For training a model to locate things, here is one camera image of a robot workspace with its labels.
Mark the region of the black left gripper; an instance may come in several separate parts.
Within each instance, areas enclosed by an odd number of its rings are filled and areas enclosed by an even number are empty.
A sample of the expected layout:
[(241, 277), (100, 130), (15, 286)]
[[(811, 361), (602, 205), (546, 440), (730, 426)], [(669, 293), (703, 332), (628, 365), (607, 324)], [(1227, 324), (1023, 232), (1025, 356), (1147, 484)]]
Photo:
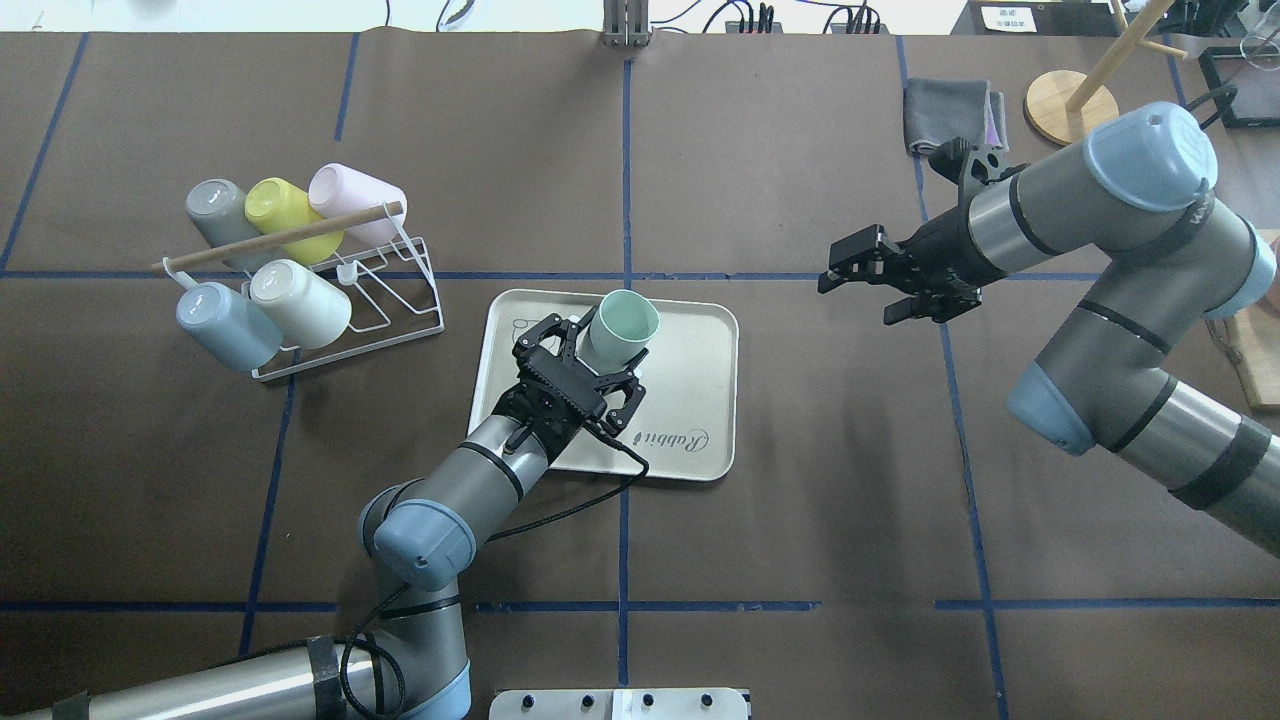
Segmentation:
[[(637, 373), (649, 351), (641, 350), (618, 372), (598, 375), (579, 360), (585, 327), (582, 316), (552, 313), (515, 341), (517, 380), (494, 407), (495, 415), (517, 423), (500, 445), (503, 455), (515, 454), (534, 437), (553, 462), (581, 429), (605, 442), (625, 430), (639, 410), (646, 389)], [(559, 341), (554, 352), (541, 346), (548, 338)], [(620, 407), (607, 401), (616, 393), (623, 396)]]

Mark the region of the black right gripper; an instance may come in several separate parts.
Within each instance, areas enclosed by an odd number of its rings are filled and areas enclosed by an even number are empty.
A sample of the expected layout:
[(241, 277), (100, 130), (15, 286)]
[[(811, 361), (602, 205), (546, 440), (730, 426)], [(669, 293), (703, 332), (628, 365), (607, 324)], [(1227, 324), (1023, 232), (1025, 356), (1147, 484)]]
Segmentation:
[(892, 284), (910, 297), (884, 307), (884, 325), (908, 319), (943, 324), (979, 307), (980, 290), (1005, 277), (978, 249), (966, 215), (940, 215), (902, 242), (890, 241), (881, 224), (833, 242), (817, 292), (849, 282)]

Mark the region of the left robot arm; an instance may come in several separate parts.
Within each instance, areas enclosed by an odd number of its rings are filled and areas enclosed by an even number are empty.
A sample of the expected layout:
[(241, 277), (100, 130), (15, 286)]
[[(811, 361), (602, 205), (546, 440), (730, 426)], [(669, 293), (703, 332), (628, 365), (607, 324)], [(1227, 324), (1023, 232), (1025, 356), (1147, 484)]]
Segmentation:
[(618, 442), (645, 389), (648, 343), (608, 345), (602, 307), (550, 314), (512, 350), (516, 382), (429, 477), (378, 495), (358, 533), (380, 600), (317, 635), (147, 685), (82, 693), (37, 719), (461, 719), (471, 705), (458, 577), (585, 430)]

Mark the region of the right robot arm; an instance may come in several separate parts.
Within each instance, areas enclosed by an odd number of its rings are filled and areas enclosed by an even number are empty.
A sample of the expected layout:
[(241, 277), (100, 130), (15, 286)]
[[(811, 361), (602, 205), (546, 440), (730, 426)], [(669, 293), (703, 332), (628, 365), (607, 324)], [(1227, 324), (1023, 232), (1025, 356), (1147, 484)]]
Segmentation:
[(1164, 366), (1194, 324), (1262, 299), (1277, 269), (1254, 225), (1217, 199), (1199, 122), (1157, 101), (1032, 164), (961, 137), (929, 163), (956, 184), (956, 205), (900, 242), (882, 225), (833, 242), (818, 291), (888, 284), (902, 299), (884, 324), (943, 323), (978, 307), (988, 284), (1097, 247), (1108, 266), (1024, 370), (1009, 411), (1073, 456), (1106, 448), (1276, 553), (1277, 437)]

